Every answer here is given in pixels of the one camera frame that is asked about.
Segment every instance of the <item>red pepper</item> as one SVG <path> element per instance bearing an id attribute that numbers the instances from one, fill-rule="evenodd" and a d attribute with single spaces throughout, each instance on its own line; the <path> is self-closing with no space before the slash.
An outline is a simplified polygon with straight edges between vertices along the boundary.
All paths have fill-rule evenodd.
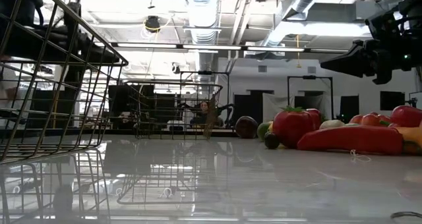
<path id="1" fill-rule="evenodd" d="M 318 130 L 319 126 L 321 126 L 321 112 L 318 109 L 307 109 L 311 115 L 312 122 L 314 123 L 314 130 Z"/>
<path id="2" fill-rule="evenodd" d="M 391 114 L 391 121 L 403 127 L 417 127 L 422 121 L 422 110 L 408 105 L 397 106 Z"/>
<path id="3" fill-rule="evenodd" d="M 309 132 L 297 143 L 298 150 L 356 150 L 357 153 L 399 155 L 403 136 L 395 128 L 345 126 Z"/>
<path id="4" fill-rule="evenodd" d="M 314 131 L 311 115 L 302 109 L 287 107 L 274 117 L 272 132 L 288 148 L 296 148 L 297 142 L 307 132 Z"/>

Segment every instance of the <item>person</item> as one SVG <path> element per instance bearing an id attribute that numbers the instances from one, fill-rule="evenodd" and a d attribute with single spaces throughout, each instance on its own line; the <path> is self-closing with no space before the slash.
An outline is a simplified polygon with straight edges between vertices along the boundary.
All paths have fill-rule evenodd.
<path id="1" fill-rule="evenodd" d="M 206 101 L 203 101 L 199 105 L 199 111 L 196 112 L 196 116 L 191 119 L 191 125 L 205 125 L 206 119 L 208 116 L 208 112 L 210 110 L 209 104 Z M 224 125 L 223 120 L 220 117 L 216 118 L 216 121 L 214 121 L 215 127 L 221 127 Z"/>

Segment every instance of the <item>white string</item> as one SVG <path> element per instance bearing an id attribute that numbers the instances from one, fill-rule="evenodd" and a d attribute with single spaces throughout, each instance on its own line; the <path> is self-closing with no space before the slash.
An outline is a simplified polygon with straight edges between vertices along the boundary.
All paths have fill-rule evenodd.
<path id="1" fill-rule="evenodd" d="M 359 155 L 356 153 L 356 150 L 350 150 L 351 155 L 351 162 L 356 163 L 356 161 L 360 161 L 363 163 L 370 162 L 372 159 L 367 155 Z"/>

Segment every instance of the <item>ceiling light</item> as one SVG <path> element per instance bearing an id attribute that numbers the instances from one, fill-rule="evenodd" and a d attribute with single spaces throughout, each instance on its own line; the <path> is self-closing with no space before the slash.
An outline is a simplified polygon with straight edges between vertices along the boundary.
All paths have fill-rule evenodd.
<path id="1" fill-rule="evenodd" d="M 218 53 L 218 50 L 209 49 L 190 49 L 189 53 Z"/>
<path id="2" fill-rule="evenodd" d="M 160 49 L 175 49 L 175 44 L 167 43 L 118 43 L 119 47 L 139 47 L 139 48 L 160 48 Z"/>
<path id="3" fill-rule="evenodd" d="M 292 48 L 292 47 L 253 47 L 249 46 L 250 51 L 275 51 L 275 52 L 304 52 L 304 49 Z"/>
<path id="4" fill-rule="evenodd" d="M 241 46 L 236 45 L 183 45 L 185 49 L 216 49 L 216 50 L 240 50 Z"/>
<path id="5" fill-rule="evenodd" d="M 269 222 L 307 222 L 306 218 L 278 218 L 278 217 L 248 217 L 248 221 L 269 221 Z"/>
<path id="6" fill-rule="evenodd" d="M 347 53 L 348 49 L 311 49 L 311 53 Z"/>
<path id="7" fill-rule="evenodd" d="M 239 221 L 236 217 L 179 217 L 178 221 Z"/>

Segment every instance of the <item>fluorescent light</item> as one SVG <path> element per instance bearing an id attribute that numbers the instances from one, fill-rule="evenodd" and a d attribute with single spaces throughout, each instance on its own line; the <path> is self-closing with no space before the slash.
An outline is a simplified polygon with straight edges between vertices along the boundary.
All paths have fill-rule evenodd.
<path id="1" fill-rule="evenodd" d="M 292 48 L 292 47 L 253 47 L 249 46 L 250 51 L 276 51 L 276 52 L 304 52 L 304 49 Z"/>
<path id="2" fill-rule="evenodd" d="M 216 50 L 240 50 L 241 46 L 236 45 L 183 45 L 185 49 L 216 49 Z"/>
<path id="3" fill-rule="evenodd" d="M 119 47 L 140 47 L 140 48 L 160 48 L 160 49 L 175 49 L 175 44 L 167 43 L 118 43 Z"/>
<path id="4" fill-rule="evenodd" d="M 189 53 L 218 53 L 218 50 L 209 49 L 190 49 Z"/>
<path id="5" fill-rule="evenodd" d="M 169 221 L 170 217 L 155 216 L 111 216 L 111 220 L 127 220 L 127 221 Z"/>
<path id="6" fill-rule="evenodd" d="M 239 221 L 237 217 L 179 217 L 178 221 Z"/>
<path id="7" fill-rule="evenodd" d="M 311 53 L 347 53 L 347 49 L 311 49 Z"/>
<path id="8" fill-rule="evenodd" d="M 307 222 L 306 218 L 277 218 L 277 217 L 249 217 L 248 221 L 283 221 L 283 222 Z"/>

